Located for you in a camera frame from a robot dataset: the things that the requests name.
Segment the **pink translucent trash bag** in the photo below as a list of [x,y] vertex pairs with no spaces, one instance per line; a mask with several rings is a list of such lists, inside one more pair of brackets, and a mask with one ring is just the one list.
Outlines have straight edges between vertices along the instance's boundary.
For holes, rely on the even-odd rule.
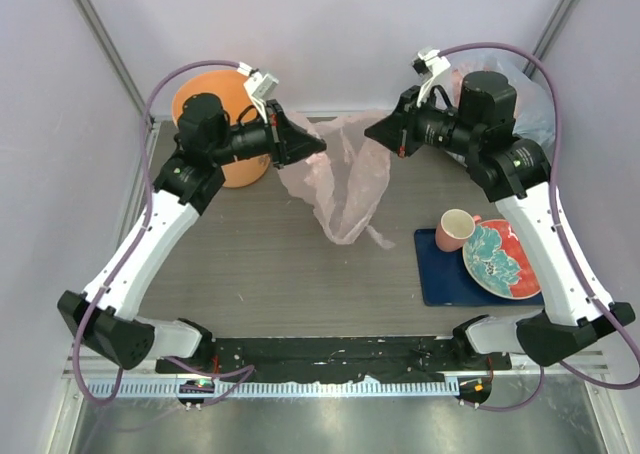
[[375,109],[312,121],[287,113],[323,140],[326,150],[280,169],[279,178],[291,196],[312,206],[324,234],[337,245],[350,245],[366,232],[383,249],[395,246],[371,225],[390,181],[391,152],[364,136],[387,115]]

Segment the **orange plastic trash bin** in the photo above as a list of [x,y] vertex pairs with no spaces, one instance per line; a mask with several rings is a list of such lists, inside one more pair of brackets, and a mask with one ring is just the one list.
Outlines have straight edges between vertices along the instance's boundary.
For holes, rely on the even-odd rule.
[[[240,114],[251,104],[244,88],[246,77],[235,70],[211,70],[196,75],[184,83],[174,95],[171,104],[172,119],[177,124],[183,112],[183,104],[200,93],[216,95],[229,115],[229,124],[234,125]],[[260,155],[246,160],[235,160],[223,167],[225,188],[236,189],[258,181],[270,164],[268,155]]]

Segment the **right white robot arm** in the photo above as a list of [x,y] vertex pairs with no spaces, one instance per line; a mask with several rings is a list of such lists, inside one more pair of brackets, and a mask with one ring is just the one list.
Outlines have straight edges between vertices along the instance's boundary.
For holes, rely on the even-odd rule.
[[615,302],[595,278],[550,189],[542,147],[515,134],[516,89],[493,71],[475,71],[461,84],[459,103],[440,109],[429,90],[403,92],[390,115],[365,135],[408,157],[424,145],[463,157],[466,171],[510,223],[541,287],[541,312],[523,317],[480,316],[458,326],[451,345],[457,365],[472,369],[488,353],[517,352],[551,366],[635,321],[632,306]]

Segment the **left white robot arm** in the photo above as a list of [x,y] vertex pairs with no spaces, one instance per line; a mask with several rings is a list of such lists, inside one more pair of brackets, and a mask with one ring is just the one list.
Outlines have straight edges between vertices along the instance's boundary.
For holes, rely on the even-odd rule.
[[214,94],[184,102],[176,148],[153,183],[147,208],[103,271],[81,292],[65,291],[58,300],[82,345],[124,370],[165,356],[178,357],[193,373],[211,365],[209,331],[186,319],[156,321],[138,312],[168,254],[223,186],[225,165],[268,155],[282,168],[325,151],[325,142],[289,120],[277,101],[265,108],[251,121],[233,123]]

